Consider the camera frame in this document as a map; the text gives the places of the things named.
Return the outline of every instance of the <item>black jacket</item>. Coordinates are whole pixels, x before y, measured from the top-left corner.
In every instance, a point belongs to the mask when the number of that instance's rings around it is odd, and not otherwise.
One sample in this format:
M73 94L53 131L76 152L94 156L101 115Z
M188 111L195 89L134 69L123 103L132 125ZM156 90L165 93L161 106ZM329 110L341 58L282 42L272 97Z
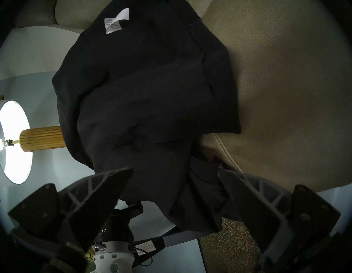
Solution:
M105 34L104 18L127 7L122 29ZM225 46L186 0L112 1L52 83L76 160L96 173L133 167L122 200L153 201L182 228L214 229L185 213L202 206L190 185L191 143L202 134L240 133L237 95Z

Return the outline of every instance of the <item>brown carpet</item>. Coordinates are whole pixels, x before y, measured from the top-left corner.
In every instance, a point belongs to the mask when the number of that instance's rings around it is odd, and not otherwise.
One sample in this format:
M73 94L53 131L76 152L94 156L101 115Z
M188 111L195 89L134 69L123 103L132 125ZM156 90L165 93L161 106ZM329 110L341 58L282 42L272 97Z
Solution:
M257 272L258 248L246 226L222 219L223 230L200 238L208 273Z

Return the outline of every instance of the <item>white tag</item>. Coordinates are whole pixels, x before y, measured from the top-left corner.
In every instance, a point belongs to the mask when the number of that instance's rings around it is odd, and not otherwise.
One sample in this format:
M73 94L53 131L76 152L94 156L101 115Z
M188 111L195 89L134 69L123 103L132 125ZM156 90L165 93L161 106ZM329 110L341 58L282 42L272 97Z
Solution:
M156 250L154 244L152 241L145 242L143 244L139 244L135 246L136 248L143 249L147 252L152 252L153 250ZM137 250L138 256L145 254L145 252Z
M119 20L129 20L130 19L130 10L125 8L122 10L115 18L105 18L105 29L106 34L122 29L119 23Z

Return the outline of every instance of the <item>couch seam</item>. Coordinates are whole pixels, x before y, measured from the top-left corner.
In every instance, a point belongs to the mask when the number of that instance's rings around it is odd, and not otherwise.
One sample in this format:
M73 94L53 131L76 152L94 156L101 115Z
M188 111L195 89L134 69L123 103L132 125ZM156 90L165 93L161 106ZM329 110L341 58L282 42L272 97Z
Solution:
M225 156L227 157L227 159L231 162L231 164L233 165L233 167L237 168L238 171L243 173L243 170L240 168L240 166L237 164L237 162L233 159L232 155L229 153L229 151L227 150L224 142L222 141L221 137L219 136L219 134L217 133L213 133L216 142L219 144L222 152L225 154Z

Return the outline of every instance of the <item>table lamp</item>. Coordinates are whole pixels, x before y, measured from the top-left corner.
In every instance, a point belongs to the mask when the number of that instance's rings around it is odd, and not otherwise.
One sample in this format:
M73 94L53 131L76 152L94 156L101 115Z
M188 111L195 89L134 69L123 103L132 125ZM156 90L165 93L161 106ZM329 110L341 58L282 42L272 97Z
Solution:
M31 171L33 151L66 147L60 126L30 129L27 116L14 100L0 101L0 165L7 176L0 185L24 183Z

